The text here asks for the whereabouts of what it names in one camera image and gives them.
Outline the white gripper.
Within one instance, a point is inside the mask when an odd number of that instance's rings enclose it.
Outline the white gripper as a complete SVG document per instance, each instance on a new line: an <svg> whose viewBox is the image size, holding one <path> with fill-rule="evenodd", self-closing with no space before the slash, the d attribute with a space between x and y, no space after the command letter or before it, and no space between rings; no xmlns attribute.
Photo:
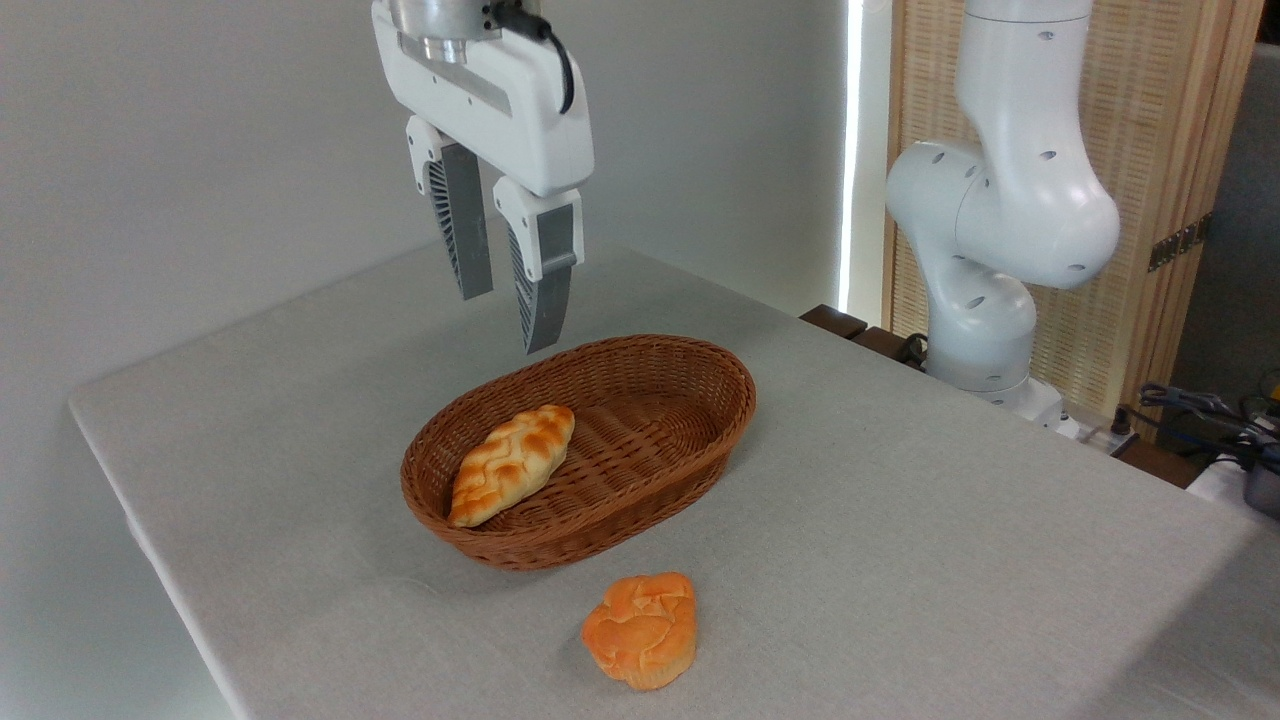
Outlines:
<svg viewBox="0 0 1280 720"><path fill-rule="evenodd" d="M507 26L524 14L547 26L539 1L371 5L387 82L415 114L404 127L415 183L431 204L465 300L493 291L477 156L504 174L494 200L506 220L525 352L535 354L559 341L572 268L585 260L573 188L595 158L579 64L541 29Z"/></svg>

